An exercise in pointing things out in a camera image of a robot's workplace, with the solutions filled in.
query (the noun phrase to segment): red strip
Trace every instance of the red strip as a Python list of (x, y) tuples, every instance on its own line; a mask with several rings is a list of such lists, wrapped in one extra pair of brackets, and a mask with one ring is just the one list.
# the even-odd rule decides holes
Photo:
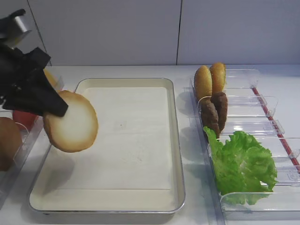
[[(254, 93), (255, 95), (260, 96), (260, 94), (258, 93), (258, 91), (257, 91), (256, 88), (252, 88), (252, 91), (253, 91), (253, 93)], [(263, 104), (263, 99), (262, 99), (261, 97), (259, 97), (259, 100), (260, 100), (260, 102), (262, 103), (262, 109), (263, 109), (264, 113), (267, 115), (268, 120), (273, 121), (273, 122), (274, 122), (274, 123), (273, 123), (273, 124), (274, 124), (273, 127), (274, 127), (275, 129), (278, 129), (278, 126), (277, 126), (276, 122), (274, 121), (273, 117), (270, 116), (270, 115), (268, 116), (269, 110), (268, 110), (268, 108)], [(289, 146), (289, 144), (287, 143), (286, 139), (284, 139), (284, 136), (283, 136), (282, 134), (277, 134), (277, 136), (280, 138), (280, 141), (281, 141), (281, 143), (282, 143), (282, 146), (284, 147), (284, 149), (285, 149), (286, 153), (288, 154), (288, 156), (293, 155), (293, 151), (292, 151), (291, 147)], [(298, 173), (300, 173), (300, 164), (299, 164), (298, 160), (297, 160), (296, 158), (290, 158), (290, 159), (291, 159), (293, 165), (296, 166), (296, 168), (297, 168), (297, 170), (298, 170)]]

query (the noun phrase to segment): white table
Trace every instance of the white table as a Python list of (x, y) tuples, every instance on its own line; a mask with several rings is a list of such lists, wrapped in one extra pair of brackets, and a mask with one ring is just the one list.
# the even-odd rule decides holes
[[(186, 204), (181, 211), (167, 222), (172, 225), (209, 224), (212, 208), (205, 206), (203, 196), (205, 171), (201, 156), (198, 132), (190, 119), (193, 114), (190, 95), (185, 91), (189, 87), (189, 78), (199, 66), (139, 66), (139, 67), (49, 67), (53, 74), (61, 75), (65, 89), (74, 90), (76, 85), (85, 78), (104, 77), (165, 77), (174, 83), (178, 126), (180, 130), (180, 145), (183, 157), (184, 176), (186, 184)], [(276, 96), (279, 100), (274, 118), (280, 120), (285, 129), (286, 137), (300, 137), (298, 118), (300, 104), (300, 65), (229, 65), (228, 69), (255, 68), (262, 73), (258, 90), (263, 95)], [(0, 211), (0, 225), (29, 225), (29, 224), (56, 224), (55, 220), (45, 220), (45, 215), (33, 213), (27, 205), (26, 194), (30, 188), (34, 175), (47, 150), (48, 139), (42, 130), (24, 167), (15, 182), (2, 210)], [(284, 221), (237, 221), (230, 224), (272, 224), (281, 225)], [(300, 221), (288, 221), (290, 225)], [(83, 224), (76, 219), (73, 224)], [(105, 224), (92, 217), (86, 224)]]

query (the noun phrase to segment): white tray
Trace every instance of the white tray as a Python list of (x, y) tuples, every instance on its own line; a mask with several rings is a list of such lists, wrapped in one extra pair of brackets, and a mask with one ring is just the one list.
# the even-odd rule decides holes
[(173, 83), (86, 79), (76, 93), (94, 106), (99, 130), (89, 149), (49, 149), (29, 195), (39, 212), (159, 212), (185, 200)]

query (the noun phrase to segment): plastic compartment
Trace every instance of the plastic compartment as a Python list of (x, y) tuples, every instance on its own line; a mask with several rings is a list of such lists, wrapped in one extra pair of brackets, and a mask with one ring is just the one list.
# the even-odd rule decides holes
[[(228, 111), (227, 117), (271, 117), (274, 116), (278, 100), (273, 96), (227, 95)], [(201, 112), (201, 103), (198, 102), (198, 110)]]
[[(57, 91), (61, 90), (64, 83), (60, 76), (53, 75), (53, 78), (56, 81), (56, 86), (54, 87)], [(8, 117), (13, 118), (12, 115), (13, 111), (11, 110), (4, 110), (2, 107), (0, 108), (0, 117)], [(30, 132), (27, 129), (20, 130), (22, 136), (22, 145), (19, 147), (18, 151), (16, 152), (13, 163), (7, 171), (0, 172), (0, 209), (2, 208), (5, 199), (13, 186), (15, 179), (17, 178), (24, 162), (27, 159), (35, 141), (37, 140), (40, 131), (43, 128), (43, 118), (37, 116), (34, 122), (33, 127), (31, 128)]]
[(260, 73), (256, 69), (227, 69), (226, 88), (256, 88)]
[[(300, 206), (300, 138), (278, 138), (277, 136), (260, 136), (254, 135), (259, 143), (265, 148), (270, 149), (272, 157), (277, 169), (277, 184), (273, 188), (272, 193), (229, 193), (221, 196), (218, 193), (215, 184), (214, 167), (211, 159), (210, 145), (205, 148), (202, 145), (205, 163), (207, 169), (211, 170), (213, 176), (210, 179), (210, 190), (215, 196), (214, 204), (218, 207), (218, 203), (223, 219), (228, 220), (255, 220), (255, 219), (273, 219), (274, 214), (277, 219), (299, 218)], [(220, 141), (225, 143), (229, 139), (228, 135), (220, 136)], [(201, 138), (202, 142), (206, 142), (204, 136)], [(232, 200), (247, 197), (257, 198), (266, 195), (265, 198), (260, 199), (255, 205), (232, 204)]]
[(239, 130), (251, 135), (282, 135), (285, 133), (278, 120), (260, 122), (228, 121), (220, 135), (231, 135), (233, 132)]

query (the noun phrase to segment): lettuce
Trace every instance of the lettuce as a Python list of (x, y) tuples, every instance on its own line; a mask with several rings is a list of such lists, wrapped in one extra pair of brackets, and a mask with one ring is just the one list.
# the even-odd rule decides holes
[(217, 188), (221, 195), (242, 192), (236, 197), (225, 198), (230, 203), (249, 205), (267, 194), (246, 194), (245, 192), (273, 192), (277, 170), (272, 153), (249, 134), (235, 131), (225, 144), (216, 139), (216, 134), (208, 127), (203, 128), (211, 149)]

